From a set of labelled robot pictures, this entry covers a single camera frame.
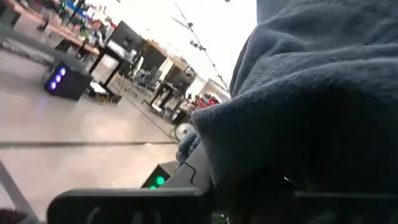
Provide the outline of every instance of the gray concrete floor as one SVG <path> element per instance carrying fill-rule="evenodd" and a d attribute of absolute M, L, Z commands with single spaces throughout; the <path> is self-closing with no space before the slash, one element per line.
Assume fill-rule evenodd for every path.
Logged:
<path fill-rule="evenodd" d="M 35 26 L 26 24 L 22 18 L 16 29 L 41 38 Z M 77 103 L 50 96 L 42 87 L 43 72 L 41 65 L 0 52 L 0 143 L 170 141 L 165 134 L 168 124 L 154 114 L 143 113 L 140 100 L 123 98 L 118 105 L 101 105 L 85 96 Z M 0 161 L 34 212 L 44 218 L 51 199 L 68 189 L 139 187 L 157 163 L 175 159 L 176 149 L 174 144 L 7 147 L 0 148 Z M 0 185 L 0 207 L 10 206 Z"/>

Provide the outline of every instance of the blue led light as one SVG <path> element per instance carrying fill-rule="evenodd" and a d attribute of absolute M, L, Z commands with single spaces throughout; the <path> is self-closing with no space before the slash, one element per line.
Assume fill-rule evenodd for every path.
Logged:
<path fill-rule="evenodd" d="M 66 72 L 67 72 L 67 70 L 65 68 L 61 68 L 59 74 L 61 74 L 61 76 L 64 76 L 66 74 Z"/>
<path fill-rule="evenodd" d="M 55 87 L 57 87 L 57 84 L 55 82 L 50 83 L 50 89 L 54 90 Z"/>
<path fill-rule="evenodd" d="M 58 83 L 61 81 L 61 76 L 60 75 L 56 75 L 55 76 L 55 81 Z"/>

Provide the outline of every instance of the white fan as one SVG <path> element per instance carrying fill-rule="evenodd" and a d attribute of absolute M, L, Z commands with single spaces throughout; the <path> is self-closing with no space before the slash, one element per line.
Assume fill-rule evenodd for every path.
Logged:
<path fill-rule="evenodd" d="M 174 129 L 175 138 L 181 141 L 189 132 L 193 131 L 195 128 L 190 123 L 182 123 Z"/>

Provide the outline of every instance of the green led light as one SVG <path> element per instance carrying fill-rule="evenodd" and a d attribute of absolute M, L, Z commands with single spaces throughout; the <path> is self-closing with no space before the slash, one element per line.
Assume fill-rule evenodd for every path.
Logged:
<path fill-rule="evenodd" d="M 164 182 L 165 182 L 164 177 L 156 177 L 156 184 L 162 185 L 164 184 Z"/>

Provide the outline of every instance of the blue hoodie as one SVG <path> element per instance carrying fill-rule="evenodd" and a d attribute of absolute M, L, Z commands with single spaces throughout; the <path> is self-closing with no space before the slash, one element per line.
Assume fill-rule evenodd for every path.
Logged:
<path fill-rule="evenodd" d="M 193 114 L 215 187 L 277 169 L 306 189 L 397 192 L 398 1 L 258 0 L 232 100 Z"/>

